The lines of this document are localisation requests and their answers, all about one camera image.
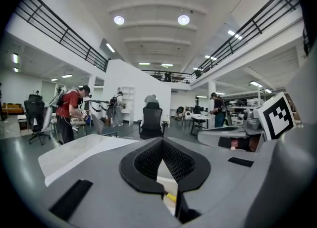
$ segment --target white table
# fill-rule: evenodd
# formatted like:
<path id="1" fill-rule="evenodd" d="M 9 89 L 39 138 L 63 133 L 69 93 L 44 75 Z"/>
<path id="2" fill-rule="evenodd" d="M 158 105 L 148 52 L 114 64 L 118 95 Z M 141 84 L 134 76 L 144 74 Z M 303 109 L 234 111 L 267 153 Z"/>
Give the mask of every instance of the white table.
<path id="1" fill-rule="evenodd" d="M 50 185 L 92 155 L 137 141 L 91 134 L 61 145 L 39 157 L 40 167 L 45 176 L 45 185 Z"/>

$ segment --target black metal railing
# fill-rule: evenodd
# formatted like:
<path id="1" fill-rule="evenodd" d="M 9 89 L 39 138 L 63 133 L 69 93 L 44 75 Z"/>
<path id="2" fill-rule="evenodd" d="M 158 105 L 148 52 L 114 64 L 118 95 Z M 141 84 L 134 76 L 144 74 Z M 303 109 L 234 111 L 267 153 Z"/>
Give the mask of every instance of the black metal railing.
<path id="1" fill-rule="evenodd" d="M 269 0 L 246 24 L 210 55 L 210 58 L 198 67 L 201 71 L 192 73 L 192 81 L 235 53 L 250 40 L 261 35 L 263 31 L 287 13 L 296 10 L 299 4 L 299 0 Z"/>
<path id="2" fill-rule="evenodd" d="M 181 82 L 189 84 L 192 82 L 192 74 L 169 71 L 142 70 L 159 81 L 163 82 Z"/>
<path id="3" fill-rule="evenodd" d="M 41 0 L 22 0 L 15 13 L 76 55 L 106 71 L 108 60 L 93 49 Z"/>

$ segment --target sofa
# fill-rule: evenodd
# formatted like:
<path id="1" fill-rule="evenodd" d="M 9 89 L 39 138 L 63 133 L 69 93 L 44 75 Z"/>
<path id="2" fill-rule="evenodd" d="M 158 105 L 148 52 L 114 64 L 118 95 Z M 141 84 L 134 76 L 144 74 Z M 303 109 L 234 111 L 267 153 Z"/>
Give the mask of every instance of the sofa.
<path id="1" fill-rule="evenodd" d="M 2 111 L 4 114 L 9 115 L 21 115 L 24 114 L 21 104 L 4 103 L 2 105 Z"/>

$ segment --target wall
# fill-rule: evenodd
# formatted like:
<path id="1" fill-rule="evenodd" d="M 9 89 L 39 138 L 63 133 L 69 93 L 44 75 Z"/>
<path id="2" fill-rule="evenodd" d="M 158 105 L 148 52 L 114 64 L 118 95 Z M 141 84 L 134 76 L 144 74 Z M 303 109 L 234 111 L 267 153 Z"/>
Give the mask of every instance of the wall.
<path id="1" fill-rule="evenodd" d="M 163 109 L 162 119 L 165 120 L 169 117 L 171 88 L 134 66 L 122 60 L 109 61 L 105 83 L 106 100 L 110 100 L 117 93 L 118 87 L 135 88 L 134 121 L 142 119 L 144 99 L 151 94 L 157 96 L 159 105 Z"/>
<path id="2" fill-rule="evenodd" d="M 42 89 L 42 80 L 13 71 L 0 71 L 2 83 L 2 103 L 20 103 L 29 98 L 29 94 Z"/>

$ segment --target black strip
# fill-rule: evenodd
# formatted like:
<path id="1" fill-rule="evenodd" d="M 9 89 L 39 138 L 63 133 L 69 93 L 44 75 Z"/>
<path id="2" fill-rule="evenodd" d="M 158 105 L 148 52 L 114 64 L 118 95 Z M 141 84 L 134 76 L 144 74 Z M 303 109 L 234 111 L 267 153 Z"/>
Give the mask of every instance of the black strip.
<path id="1" fill-rule="evenodd" d="M 67 221 L 83 200 L 92 182 L 78 180 L 50 209 L 54 215 Z"/>
<path id="2" fill-rule="evenodd" d="M 254 161 L 251 161 L 251 160 L 239 159 L 239 158 L 235 158 L 235 157 L 229 158 L 228 161 L 232 162 L 234 164 L 245 166 L 245 167 L 252 167 L 252 165 L 254 163 Z"/>

